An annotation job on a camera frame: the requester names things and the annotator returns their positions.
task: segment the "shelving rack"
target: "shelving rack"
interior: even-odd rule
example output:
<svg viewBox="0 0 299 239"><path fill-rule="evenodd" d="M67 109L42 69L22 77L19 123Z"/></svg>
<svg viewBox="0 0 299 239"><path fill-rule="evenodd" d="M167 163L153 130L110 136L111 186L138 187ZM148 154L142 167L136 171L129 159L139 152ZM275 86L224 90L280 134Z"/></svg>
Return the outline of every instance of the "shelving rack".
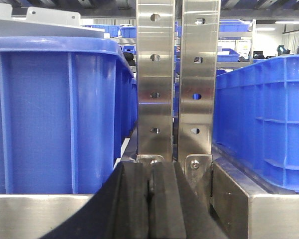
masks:
<svg viewBox="0 0 299 239"><path fill-rule="evenodd" d="M241 38L250 40L250 57L248 62L217 62L217 69L237 69L244 66L248 66L253 63L253 39L256 34L256 20L252 21L252 30L251 31L243 31L243 32L219 32L219 40L226 40L227 38ZM237 41L235 42L235 50L237 51Z"/></svg>

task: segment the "bolt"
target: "bolt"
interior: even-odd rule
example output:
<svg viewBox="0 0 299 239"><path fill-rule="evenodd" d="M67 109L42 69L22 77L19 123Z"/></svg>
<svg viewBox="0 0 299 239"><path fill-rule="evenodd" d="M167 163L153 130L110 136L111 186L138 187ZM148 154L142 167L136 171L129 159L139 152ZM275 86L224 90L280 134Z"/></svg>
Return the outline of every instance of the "bolt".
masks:
<svg viewBox="0 0 299 239"><path fill-rule="evenodd" d="M151 163L151 164L158 163L158 160L157 160L157 159L153 159L150 163Z"/></svg>
<svg viewBox="0 0 299 239"><path fill-rule="evenodd" d="M196 169L198 169L199 168L199 162L195 159L195 160L192 160L191 162L190 162L190 168L191 169L194 169L194 170L196 170Z"/></svg>

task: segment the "blue plastic crate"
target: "blue plastic crate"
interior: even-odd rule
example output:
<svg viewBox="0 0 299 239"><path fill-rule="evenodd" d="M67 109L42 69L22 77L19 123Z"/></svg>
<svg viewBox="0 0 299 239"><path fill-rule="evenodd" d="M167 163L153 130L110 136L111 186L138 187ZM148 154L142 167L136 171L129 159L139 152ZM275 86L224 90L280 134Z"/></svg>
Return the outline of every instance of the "blue plastic crate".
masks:
<svg viewBox="0 0 299 239"><path fill-rule="evenodd" d="M132 117L131 117L131 130L135 126L135 122L138 117L138 92L136 80L132 80L132 94L131 94L131 107L132 107Z"/></svg>
<svg viewBox="0 0 299 239"><path fill-rule="evenodd" d="M221 32L242 32L248 31L249 23L238 19L222 19L219 23L219 31Z"/></svg>
<svg viewBox="0 0 299 239"><path fill-rule="evenodd" d="M110 40L0 37L0 194L95 193L132 77Z"/></svg>
<svg viewBox="0 0 299 239"><path fill-rule="evenodd" d="M173 116L178 116L179 110L179 82L174 83Z"/></svg>
<svg viewBox="0 0 299 239"><path fill-rule="evenodd" d="M178 36L179 38L181 38L181 33L182 33L182 31L181 31L181 26L178 26L178 27L177 27L177 36Z"/></svg>
<svg viewBox="0 0 299 239"><path fill-rule="evenodd" d="M122 46L123 52L130 52L136 55L136 46Z"/></svg>
<svg viewBox="0 0 299 239"><path fill-rule="evenodd" d="M180 74L180 58L175 58L175 73Z"/></svg>
<svg viewBox="0 0 299 239"><path fill-rule="evenodd" d="M221 70L221 69L216 70L216 76L219 76L219 75L225 74L225 73L227 73L227 71L225 71L225 70Z"/></svg>
<svg viewBox="0 0 299 239"><path fill-rule="evenodd" d="M118 32L120 30L120 26L116 26L116 25L93 24L91 25L91 27L104 29L105 33L110 34L110 37L118 37Z"/></svg>
<svg viewBox="0 0 299 239"><path fill-rule="evenodd" d="M223 48L223 51L229 51L229 55L218 55L218 62L236 62L239 60L239 54L233 49Z"/></svg>
<svg viewBox="0 0 299 239"><path fill-rule="evenodd" d="M217 76L214 143L268 182L299 192L299 55Z"/></svg>
<svg viewBox="0 0 299 239"><path fill-rule="evenodd" d="M123 26L120 27L121 36L124 38L136 38L135 26Z"/></svg>

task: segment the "metal base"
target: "metal base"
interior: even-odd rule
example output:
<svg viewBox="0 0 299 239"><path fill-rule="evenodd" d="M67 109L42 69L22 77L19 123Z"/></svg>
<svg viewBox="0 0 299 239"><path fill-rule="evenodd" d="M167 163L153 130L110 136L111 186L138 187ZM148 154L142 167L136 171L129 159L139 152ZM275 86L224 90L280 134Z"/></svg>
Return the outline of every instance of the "metal base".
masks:
<svg viewBox="0 0 299 239"><path fill-rule="evenodd" d="M231 239L299 239L299 195L270 194L223 157L213 174L212 206Z"/></svg>
<svg viewBox="0 0 299 239"><path fill-rule="evenodd" d="M0 239L34 239L56 228L93 195L0 195Z"/></svg>

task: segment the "stainless steel frame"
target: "stainless steel frame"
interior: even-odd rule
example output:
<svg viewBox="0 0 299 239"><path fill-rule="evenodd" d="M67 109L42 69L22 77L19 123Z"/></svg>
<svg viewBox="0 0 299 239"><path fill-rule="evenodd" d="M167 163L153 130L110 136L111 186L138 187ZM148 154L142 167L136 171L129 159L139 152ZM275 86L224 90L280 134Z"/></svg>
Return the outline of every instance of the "stainless steel frame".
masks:
<svg viewBox="0 0 299 239"><path fill-rule="evenodd" d="M184 0L182 4L177 160L206 205L211 190L219 12L219 0Z"/></svg>
<svg viewBox="0 0 299 239"><path fill-rule="evenodd" d="M92 195L0 195L0 239L35 239L77 212Z"/></svg>
<svg viewBox="0 0 299 239"><path fill-rule="evenodd" d="M172 161L174 11L174 0L137 1L139 161Z"/></svg>
<svg viewBox="0 0 299 239"><path fill-rule="evenodd" d="M226 158L213 175L212 205L231 239L299 239L299 195L268 193Z"/></svg>

